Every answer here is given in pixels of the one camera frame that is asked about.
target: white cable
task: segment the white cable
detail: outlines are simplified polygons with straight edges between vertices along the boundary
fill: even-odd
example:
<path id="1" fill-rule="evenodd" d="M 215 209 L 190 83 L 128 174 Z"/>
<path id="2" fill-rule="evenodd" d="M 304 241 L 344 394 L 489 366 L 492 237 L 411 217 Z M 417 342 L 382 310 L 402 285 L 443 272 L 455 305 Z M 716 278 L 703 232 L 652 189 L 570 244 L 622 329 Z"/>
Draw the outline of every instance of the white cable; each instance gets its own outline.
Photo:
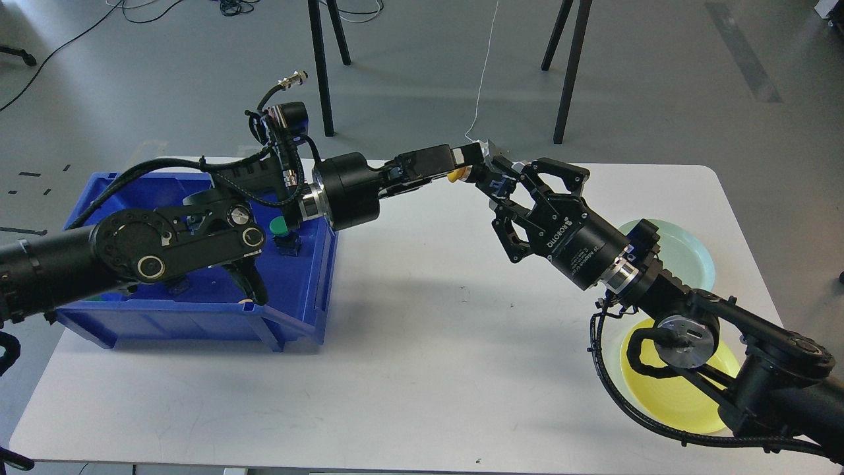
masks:
<path id="1" fill-rule="evenodd" d="M 131 9 L 133 9 L 133 8 L 146 7 L 147 5 L 150 5 L 150 4 L 152 4 L 152 3 L 156 3 L 156 2 L 158 2 L 158 0 L 149 0 L 149 1 L 148 1 L 148 2 L 146 2 L 146 3 L 141 3 L 140 5 L 135 5 L 134 7 L 125 7 L 125 6 L 123 6 L 122 8 L 123 8 L 123 9 L 126 9 L 126 10 L 131 10 Z M 117 5 L 115 5 L 114 3 L 108 3 L 108 0 L 105 0 L 105 4 L 106 4 L 106 5 L 108 5 L 109 7 L 116 7 L 116 6 L 120 5 L 121 3 L 120 3 L 120 2 L 117 2 Z"/>
<path id="2" fill-rule="evenodd" d="M 321 1 L 320 1 L 320 3 L 321 3 L 321 4 L 323 4 L 323 5 L 325 5 L 326 7 L 328 6 L 328 2 L 326 2 L 325 0 L 321 0 Z M 370 18 L 368 18 L 368 19 L 361 19 L 361 20 L 357 20 L 357 19 L 349 19 L 349 18 L 344 17 L 343 15 L 339 15 L 339 16 L 340 16 L 340 19 L 341 19 L 342 21 L 348 21 L 349 23 L 366 23 L 366 22 L 370 22 L 370 21 L 372 21 L 373 19 L 377 18 L 377 17 L 378 17 L 378 15 L 380 15 L 382 11 L 384 11 L 384 3 L 383 3 L 383 0 L 375 0 L 375 5 L 376 5 L 376 11 L 375 11 L 375 14 L 373 14 L 372 16 L 370 16 Z"/>
<path id="3" fill-rule="evenodd" d="M 472 132 L 474 128 L 474 124 L 478 121 L 478 109 L 480 106 L 480 90 L 484 87 L 484 74 L 486 74 L 486 64 L 490 60 L 490 49 L 492 48 L 492 30 L 495 27 L 495 16 L 498 15 L 498 0 L 495 1 L 495 13 L 492 14 L 492 24 L 490 25 L 490 41 L 486 45 L 486 58 L 484 58 L 484 69 L 480 72 L 480 85 L 478 86 L 478 100 L 475 101 L 475 117 L 472 119 L 472 125 L 469 126 L 469 129 L 463 134 L 463 137 L 466 137 L 468 140 L 475 141 L 473 138 L 469 137 L 469 132 Z"/>

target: robotic arm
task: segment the robotic arm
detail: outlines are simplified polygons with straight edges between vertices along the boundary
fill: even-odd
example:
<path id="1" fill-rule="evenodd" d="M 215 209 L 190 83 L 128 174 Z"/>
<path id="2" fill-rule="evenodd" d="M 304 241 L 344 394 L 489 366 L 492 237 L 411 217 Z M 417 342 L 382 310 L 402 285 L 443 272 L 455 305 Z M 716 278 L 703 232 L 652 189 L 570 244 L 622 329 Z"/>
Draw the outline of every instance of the robotic arm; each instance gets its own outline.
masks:
<path id="1" fill-rule="evenodd" d="M 582 290 L 599 282 L 607 287 L 606 298 L 598 302 L 600 312 L 592 317 L 589 351 L 598 377 L 628 416 L 683 445 L 798 450 L 844 461 L 844 384 L 830 377 L 835 359 L 821 345 L 738 307 L 735 298 L 724 300 L 683 284 L 663 268 L 657 256 L 658 229 L 651 222 L 640 221 L 625 236 L 588 207 L 582 197 L 588 170 L 548 158 L 513 162 L 492 144 L 484 152 L 482 165 L 449 178 L 473 183 L 490 197 L 492 227 L 510 261 L 536 254 Z M 568 193 L 550 189 L 541 178 L 544 174 L 561 178 Z M 530 210 L 511 199 L 520 184 L 534 201 Z M 514 225 L 524 229 L 527 241 L 518 237 Z M 611 314 L 615 305 L 622 308 Z M 687 379 L 718 404 L 734 437 L 670 428 L 622 396 L 604 367 L 601 335 L 604 319 L 620 318 L 628 308 L 641 309 L 653 319 L 652 328 L 636 330 L 630 338 L 630 366 L 653 378 Z M 706 364 L 717 349 L 720 319 L 735 325 L 747 346 L 747 358 L 735 378 Z M 641 362 L 644 340 L 653 340 L 665 367 Z M 800 434 L 817 444 L 794 439 Z"/>
<path id="2" fill-rule="evenodd" d="M 254 220 L 253 205 L 278 209 L 276 219 L 291 232 L 321 216 L 341 230 L 376 219 L 380 199 L 451 173 L 451 180 L 473 183 L 490 197 L 492 227 L 511 262 L 537 254 L 582 290 L 599 282 L 607 287 L 607 297 L 598 302 L 600 312 L 592 317 L 590 351 L 598 377 L 628 416 L 684 445 L 799 450 L 844 461 L 844 385 L 829 377 L 832 356 L 809 338 L 741 309 L 734 298 L 725 301 L 683 284 L 663 268 L 652 223 L 642 220 L 625 236 L 587 206 L 582 190 L 588 170 L 547 158 L 512 162 L 493 145 L 479 144 L 416 150 L 378 168 L 369 167 L 359 153 L 322 160 L 306 134 L 304 105 L 264 108 L 274 91 L 301 82 L 303 76 L 281 81 L 257 112 L 246 112 L 252 134 L 263 145 L 254 156 L 224 165 L 145 162 L 117 177 L 67 231 L 0 247 L 0 328 L 5 321 L 16 323 L 42 312 L 52 322 L 52 310 L 65 303 L 116 289 L 132 292 L 137 285 L 168 281 L 209 265 L 224 266 L 248 298 L 264 304 L 268 296 L 254 263 L 267 234 Z M 305 180 L 297 152 L 305 143 L 316 162 L 313 183 Z M 182 206 L 121 210 L 89 222 L 106 199 L 133 179 L 163 167 L 185 166 L 208 173 L 212 187 L 188 196 Z M 552 190 L 542 181 L 544 174 L 562 178 L 568 193 Z M 511 199 L 519 183 L 534 201 L 531 209 Z M 525 230 L 527 241 L 518 237 L 514 225 Z M 616 305 L 621 311 L 610 313 Z M 718 403 L 735 437 L 672 429 L 624 399 L 604 367 L 601 335 L 605 318 L 620 317 L 628 308 L 640 308 L 654 321 L 652 328 L 637 330 L 630 339 L 627 351 L 634 370 L 655 378 L 686 378 Z M 748 357 L 735 378 L 706 364 L 717 348 L 719 319 L 736 325 L 747 345 Z M 641 362 L 646 339 L 654 341 L 666 367 Z M 0 374 L 19 354 L 16 343 L 0 338 L 6 349 Z M 799 434 L 815 443 L 794 439 Z M 0 460 L 15 456 L 0 451 Z M 25 459 L 14 460 L 31 467 Z"/>

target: tripod leg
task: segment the tripod leg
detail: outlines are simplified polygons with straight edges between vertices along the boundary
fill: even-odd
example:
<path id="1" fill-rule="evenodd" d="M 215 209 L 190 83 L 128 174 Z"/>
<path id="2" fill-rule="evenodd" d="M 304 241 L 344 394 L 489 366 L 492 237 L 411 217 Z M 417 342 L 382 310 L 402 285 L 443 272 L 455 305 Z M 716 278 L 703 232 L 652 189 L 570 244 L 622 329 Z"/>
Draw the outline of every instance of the tripod leg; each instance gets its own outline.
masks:
<path id="1" fill-rule="evenodd" d="M 551 60 L 554 59 L 554 53 L 557 51 L 557 45 L 560 43 L 560 36 L 563 34 L 565 28 L 565 21 L 569 18 L 571 5 L 575 0 L 564 0 L 560 5 L 560 12 L 557 14 L 557 21 L 554 23 L 554 30 L 551 31 L 551 39 L 548 40 L 548 47 L 545 48 L 545 57 L 542 58 L 542 70 L 548 71 L 551 67 Z"/>
<path id="2" fill-rule="evenodd" d="M 581 0 L 577 7 L 577 19 L 575 20 L 575 34 L 571 40 L 571 52 L 569 53 L 569 64 L 565 68 L 565 80 L 563 82 L 563 95 L 560 98 L 560 110 L 557 112 L 557 124 L 554 128 L 554 143 L 563 143 L 565 123 L 569 117 L 571 106 L 571 93 L 575 89 L 575 77 L 577 66 L 580 64 L 581 50 L 583 49 L 583 38 L 586 36 L 586 24 L 589 20 L 589 10 L 592 8 L 592 0 Z"/>
<path id="3" fill-rule="evenodd" d="M 334 119 L 331 115 L 331 96 L 328 94 L 328 71 L 325 67 L 325 46 L 322 43 L 322 21 L 319 14 L 319 0 L 308 0 L 308 16 L 311 18 L 311 38 L 314 43 L 316 81 L 319 84 L 319 99 L 322 104 L 322 125 L 325 136 L 334 136 Z"/>
<path id="4" fill-rule="evenodd" d="M 334 27 L 334 35 L 337 37 L 337 46 L 340 48 L 340 57 L 343 64 L 349 66 L 352 58 L 349 56 L 349 45 L 346 44 L 346 35 L 343 33 L 343 22 L 340 20 L 340 12 L 337 9 L 337 0 L 326 0 L 328 4 L 328 16 L 331 17 L 331 25 Z"/>

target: light blue plate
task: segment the light blue plate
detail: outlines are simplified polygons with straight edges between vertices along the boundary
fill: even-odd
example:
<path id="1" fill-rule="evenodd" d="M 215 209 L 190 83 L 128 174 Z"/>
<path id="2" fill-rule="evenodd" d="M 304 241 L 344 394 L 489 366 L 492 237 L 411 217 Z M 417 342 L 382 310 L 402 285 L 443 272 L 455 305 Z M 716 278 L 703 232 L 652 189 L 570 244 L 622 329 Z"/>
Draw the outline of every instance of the light blue plate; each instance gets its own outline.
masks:
<path id="1" fill-rule="evenodd" d="M 710 291 L 715 286 L 715 262 L 703 243 L 691 232 L 668 221 L 646 218 L 659 228 L 659 259 L 665 268 L 692 288 Z M 624 234 L 630 232 L 636 221 L 619 227 Z"/>

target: plastic plate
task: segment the plastic plate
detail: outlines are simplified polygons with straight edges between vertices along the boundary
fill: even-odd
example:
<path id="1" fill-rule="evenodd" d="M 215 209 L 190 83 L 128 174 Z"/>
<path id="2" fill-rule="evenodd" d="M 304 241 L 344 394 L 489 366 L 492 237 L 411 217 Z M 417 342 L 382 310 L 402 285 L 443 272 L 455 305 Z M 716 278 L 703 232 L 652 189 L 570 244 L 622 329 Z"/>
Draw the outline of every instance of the plastic plate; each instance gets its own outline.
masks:
<path id="1" fill-rule="evenodd" d="M 711 434 L 724 429 L 726 426 L 718 417 L 718 405 L 709 397 L 704 396 L 689 381 L 680 377 L 654 379 L 649 376 L 642 376 L 630 367 L 625 351 L 627 344 L 630 342 L 630 335 L 634 330 L 646 328 L 652 324 L 653 320 L 651 319 L 639 322 L 630 329 L 621 344 L 621 373 L 630 393 L 633 394 L 640 406 L 651 413 L 656 420 L 675 429 L 697 434 Z M 645 340 L 642 343 L 641 361 L 651 366 L 665 366 L 650 340 Z M 718 345 L 718 349 L 715 351 L 715 355 L 710 358 L 709 364 L 731 376 L 739 373 L 739 362 L 725 344 Z"/>
<path id="2" fill-rule="evenodd" d="M 715 263 L 703 243 L 682 227 L 668 221 L 647 218 L 659 227 L 659 259 L 665 268 L 692 288 L 710 291 L 715 286 Z M 636 225 L 627 222 L 619 231 L 627 234 Z"/>

